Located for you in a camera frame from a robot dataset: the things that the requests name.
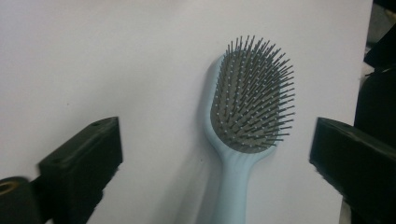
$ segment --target bristle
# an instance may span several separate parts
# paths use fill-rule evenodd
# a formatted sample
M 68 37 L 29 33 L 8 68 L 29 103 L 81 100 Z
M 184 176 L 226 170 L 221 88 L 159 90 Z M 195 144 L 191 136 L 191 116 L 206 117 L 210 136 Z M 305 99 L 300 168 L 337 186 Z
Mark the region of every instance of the bristle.
M 294 115 L 293 77 L 285 53 L 255 36 L 236 38 L 220 66 L 211 109 L 212 126 L 229 147 L 245 153 L 264 151 L 283 136 Z

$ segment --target white backdrop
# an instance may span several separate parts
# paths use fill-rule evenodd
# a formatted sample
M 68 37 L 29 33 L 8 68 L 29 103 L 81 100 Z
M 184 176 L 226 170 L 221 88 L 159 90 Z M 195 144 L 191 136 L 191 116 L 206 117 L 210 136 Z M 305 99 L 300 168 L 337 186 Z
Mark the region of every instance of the white backdrop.
M 206 71 L 240 35 L 291 58 L 290 136 L 254 167 L 248 224 L 335 224 L 342 197 L 308 155 L 318 116 L 351 124 L 370 0 L 0 1 L 0 178 L 120 117 L 124 163 L 89 223 L 206 224 L 220 163 L 203 132 Z

